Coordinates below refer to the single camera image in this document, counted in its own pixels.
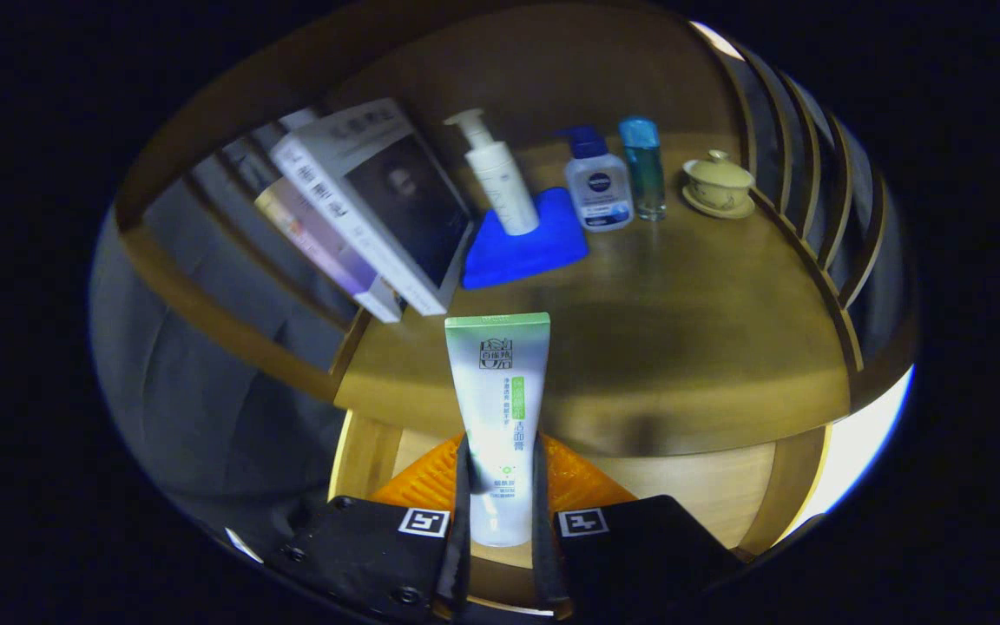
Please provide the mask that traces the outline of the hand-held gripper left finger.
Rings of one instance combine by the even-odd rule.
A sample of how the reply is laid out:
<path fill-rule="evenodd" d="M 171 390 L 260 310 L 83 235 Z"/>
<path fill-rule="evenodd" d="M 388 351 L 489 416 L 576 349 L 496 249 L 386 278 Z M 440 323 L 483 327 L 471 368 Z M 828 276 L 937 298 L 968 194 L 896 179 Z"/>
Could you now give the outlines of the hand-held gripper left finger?
<path fill-rule="evenodd" d="M 469 474 L 464 436 L 449 443 L 451 501 L 437 508 L 336 496 L 265 556 L 291 589 L 362 624 L 440 624 L 467 602 Z"/>

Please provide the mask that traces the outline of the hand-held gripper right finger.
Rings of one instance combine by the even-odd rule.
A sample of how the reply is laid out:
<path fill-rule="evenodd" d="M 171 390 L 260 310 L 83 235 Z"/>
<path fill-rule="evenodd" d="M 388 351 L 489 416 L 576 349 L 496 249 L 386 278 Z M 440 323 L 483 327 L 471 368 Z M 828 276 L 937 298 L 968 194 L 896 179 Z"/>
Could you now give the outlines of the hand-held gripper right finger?
<path fill-rule="evenodd" d="M 533 578 L 563 624 L 689 624 L 743 570 L 671 496 L 635 497 L 544 434 L 533 483 Z"/>

